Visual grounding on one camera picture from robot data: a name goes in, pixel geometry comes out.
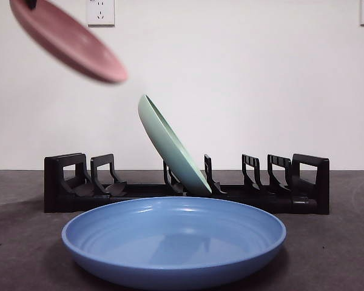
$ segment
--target dish rack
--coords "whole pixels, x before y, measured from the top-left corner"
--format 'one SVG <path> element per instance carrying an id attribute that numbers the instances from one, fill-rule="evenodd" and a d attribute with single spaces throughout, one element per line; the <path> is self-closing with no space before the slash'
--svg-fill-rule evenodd
<path id="1" fill-rule="evenodd" d="M 329 214 L 329 159 L 294 154 L 292 160 L 268 155 L 269 184 L 260 179 L 260 162 L 253 156 L 241 156 L 241 185 L 220 184 L 212 175 L 212 159 L 204 156 L 207 183 L 212 189 L 210 198 L 224 199 L 258 207 L 271 213 Z M 102 184 L 98 167 L 109 165 L 112 184 Z M 315 183 L 300 177 L 300 164 L 317 168 Z M 75 165 L 75 176 L 64 177 L 64 167 Z M 285 170 L 285 183 L 272 171 L 272 165 Z M 253 179 L 247 167 L 254 170 Z M 71 153 L 44 159 L 44 211 L 75 212 L 90 210 L 106 204 L 130 199 L 164 196 L 196 196 L 189 193 L 171 169 L 163 162 L 164 184 L 129 184 L 119 179 L 113 154 L 90 160 L 91 175 L 87 172 L 86 155 Z"/>

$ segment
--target white wall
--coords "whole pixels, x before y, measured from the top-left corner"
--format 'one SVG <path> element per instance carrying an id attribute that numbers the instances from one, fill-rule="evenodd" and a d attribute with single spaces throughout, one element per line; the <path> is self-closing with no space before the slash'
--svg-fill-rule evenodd
<path id="1" fill-rule="evenodd" d="M 85 0 L 54 0 L 85 24 Z M 55 61 L 0 0 L 0 169 L 112 152 L 120 169 L 160 169 L 137 114 L 147 93 L 197 164 L 240 155 L 325 156 L 364 169 L 364 27 L 358 0 L 118 0 L 92 28 L 129 81 L 91 81 Z"/>

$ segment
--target blue plate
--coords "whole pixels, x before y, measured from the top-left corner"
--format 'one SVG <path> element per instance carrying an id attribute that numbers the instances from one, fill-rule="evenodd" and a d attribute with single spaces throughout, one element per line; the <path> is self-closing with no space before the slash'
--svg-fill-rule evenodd
<path id="1" fill-rule="evenodd" d="M 196 197 L 144 198 L 73 218 L 62 239 L 74 260 L 107 281 L 193 290 L 242 279 L 278 253 L 286 228 L 252 206 Z"/>

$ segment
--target pink plate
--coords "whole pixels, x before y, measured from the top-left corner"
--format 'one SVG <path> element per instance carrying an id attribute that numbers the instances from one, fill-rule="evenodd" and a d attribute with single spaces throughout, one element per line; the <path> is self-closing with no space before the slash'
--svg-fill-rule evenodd
<path id="1" fill-rule="evenodd" d="M 91 78 L 119 83 L 123 65 L 91 32 L 46 0 L 30 9 L 25 0 L 10 0 L 13 14 L 27 33 L 48 52 Z"/>

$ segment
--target plate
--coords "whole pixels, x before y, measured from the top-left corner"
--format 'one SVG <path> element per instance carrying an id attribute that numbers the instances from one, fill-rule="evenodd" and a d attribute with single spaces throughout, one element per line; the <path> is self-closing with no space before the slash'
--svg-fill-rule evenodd
<path id="1" fill-rule="evenodd" d="M 138 106 L 139 117 L 152 144 L 188 191 L 197 196 L 209 196 L 212 189 L 192 157 L 155 104 L 143 95 Z"/>
<path id="2" fill-rule="evenodd" d="M 286 228 L 245 204 L 199 197 L 143 198 L 102 206 L 62 231 L 74 260 L 113 283 L 194 290 L 254 273 L 277 254 Z"/>
<path id="3" fill-rule="evenodd" d="M 123 65 L 88 29 L 57 6 L 38 0 L 10 0 L 12 12 L 26 32 L 53 56 L 91 78 L 109 83 L 127 79 Z"/>

